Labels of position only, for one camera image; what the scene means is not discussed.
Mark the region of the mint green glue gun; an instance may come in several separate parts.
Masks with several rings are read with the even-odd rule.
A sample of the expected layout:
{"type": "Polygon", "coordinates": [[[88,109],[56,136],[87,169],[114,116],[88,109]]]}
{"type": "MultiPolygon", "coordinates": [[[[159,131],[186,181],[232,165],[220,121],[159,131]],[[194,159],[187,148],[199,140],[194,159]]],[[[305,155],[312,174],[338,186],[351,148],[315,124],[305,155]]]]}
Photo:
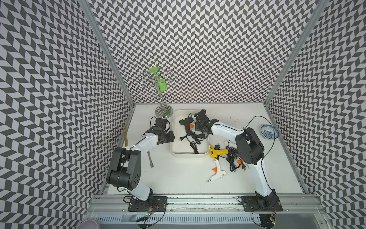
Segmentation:
{"type": "Polygon", "coordinates": [[[198,141],[203,141],[205,140],[206,138],[206,134],[202,131],[200,131],[199,129],[196,130],[195,128],[195,124],[193,123],[190,123],[189,124],[189,127],[190,127],[190,130],[192,132],[191,134],[191,137],[194,139],[194,140],[198,140],[198,141]]]}

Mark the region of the white glue gun orange trigger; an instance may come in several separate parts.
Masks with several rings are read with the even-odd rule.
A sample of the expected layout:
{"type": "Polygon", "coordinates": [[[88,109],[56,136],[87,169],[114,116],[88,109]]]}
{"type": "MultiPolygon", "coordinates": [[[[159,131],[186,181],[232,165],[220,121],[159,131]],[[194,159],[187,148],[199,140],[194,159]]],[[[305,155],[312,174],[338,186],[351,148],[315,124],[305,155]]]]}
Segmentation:
{"type": "Polygon", "coordinates": [[[190,118],[190,120],[191,120],[189,127],[190,127],[190,130],[193,133],[194,132],[200,132],[201,131],[199,125],[196,124],[197,123],[197,120],[195,118],[195,115],[196,115],[196,113],[190,113],[189,116],[188,116],[190,118]]]}

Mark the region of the black glue gun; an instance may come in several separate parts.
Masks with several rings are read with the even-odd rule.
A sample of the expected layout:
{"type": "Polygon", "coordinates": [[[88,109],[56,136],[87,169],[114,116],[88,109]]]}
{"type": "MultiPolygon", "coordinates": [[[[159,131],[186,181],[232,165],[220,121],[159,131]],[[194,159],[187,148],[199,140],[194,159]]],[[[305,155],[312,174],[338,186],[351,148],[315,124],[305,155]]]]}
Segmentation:
{"type": "Polygon", "coordinates": [[[201,144],[201,141],[198,141],[198,140],[194,140],[192,137],[191,137],[191,130],[190,130],[190,127],[189,127],[189,124],[190,124],[191,120],[189,117],[187,117],[186,119],[182,119],[179,121],[179,124],[184,126],[185,127],[185,131],[186,131],[186,135],[185,136],[182,136],[180,137],[180,141],[183,141],[184,139],[187,139],[190,143],[190,147],[192,148],[193,152],[195,154],[199,154],[198,152],[198,149],[197,149],[197,144],[200,145],[201,144]]]}

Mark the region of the white plastic storage box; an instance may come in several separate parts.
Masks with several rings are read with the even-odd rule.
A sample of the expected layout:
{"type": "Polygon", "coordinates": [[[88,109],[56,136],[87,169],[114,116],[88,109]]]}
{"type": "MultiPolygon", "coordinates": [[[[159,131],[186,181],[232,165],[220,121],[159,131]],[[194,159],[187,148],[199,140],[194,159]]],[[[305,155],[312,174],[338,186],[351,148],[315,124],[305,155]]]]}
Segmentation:
{"type": "Polygon", "coordinates": [[[175,136],[170,151],[175,157],[199,158],[208,155],[208,135],[196,131],[195,115],[200,110],[177,110],[173,114],[172,130],[175,136]]]}

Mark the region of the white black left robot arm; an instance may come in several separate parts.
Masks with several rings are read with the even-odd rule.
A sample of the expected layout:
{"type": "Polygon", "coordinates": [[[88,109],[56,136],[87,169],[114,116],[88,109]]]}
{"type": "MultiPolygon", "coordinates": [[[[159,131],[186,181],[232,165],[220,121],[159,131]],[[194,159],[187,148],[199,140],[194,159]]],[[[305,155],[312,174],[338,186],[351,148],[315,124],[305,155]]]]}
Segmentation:
{"type": "Polygon", "coordinates": [[[153,191],[140,182],[141,157],[158,145],[174,141],[167,119],[155,118],[155,123],[135,143],[112,152],[110,166],[106,175],[107,184],[127,191],[139,201],[147,201],[153,191]]]}

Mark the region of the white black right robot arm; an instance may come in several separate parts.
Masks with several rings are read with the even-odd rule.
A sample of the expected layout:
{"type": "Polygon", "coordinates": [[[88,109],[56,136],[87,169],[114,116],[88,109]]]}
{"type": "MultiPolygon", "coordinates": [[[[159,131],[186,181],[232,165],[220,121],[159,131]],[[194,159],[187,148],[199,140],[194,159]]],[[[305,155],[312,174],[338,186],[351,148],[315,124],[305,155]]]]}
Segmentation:
{"type": "Polygon", "coordinates": [[[256,132],[246,127],[238,129],[220,122],[217,119],[209,119],[206,111],[201,110],[194,115],[195,126],[204,133],[218,135],[234,141],[240,158],[248,165],[255,181],[256,203],[261,210],[270,210],[278,203],[278,196],[270,187],[266,169],[263,164],[265,147],[256,132]]]}

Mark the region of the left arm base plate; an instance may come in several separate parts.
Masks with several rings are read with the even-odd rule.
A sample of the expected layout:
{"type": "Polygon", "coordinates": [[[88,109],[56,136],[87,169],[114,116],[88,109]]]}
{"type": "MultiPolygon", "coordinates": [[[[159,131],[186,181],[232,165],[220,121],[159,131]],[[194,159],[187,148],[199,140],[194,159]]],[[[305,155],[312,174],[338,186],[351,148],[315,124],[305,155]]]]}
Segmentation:
{"type": "Polygon", "coordinates": [[[128,211],[147,213],[151,208],[154,210],[154,212],[165,212],[167,200],[167,196],[154,196],[153,198],[149,198],[147,201],[130,198],[128,202],[128,211]]]}

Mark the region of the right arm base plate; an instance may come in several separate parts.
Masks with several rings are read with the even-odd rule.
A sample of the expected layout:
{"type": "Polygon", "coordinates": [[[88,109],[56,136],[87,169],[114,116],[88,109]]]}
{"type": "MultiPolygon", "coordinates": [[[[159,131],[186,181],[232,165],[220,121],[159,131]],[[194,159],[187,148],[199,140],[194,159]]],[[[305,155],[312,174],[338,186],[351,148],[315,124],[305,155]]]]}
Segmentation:
{"type": "Polygon", "coordinates": [[[277,196],[273,197],[256,197],[242,196],[240,201],[245,212],[264,211],[264,212],[282,212],[283,207],[277,196]]]}

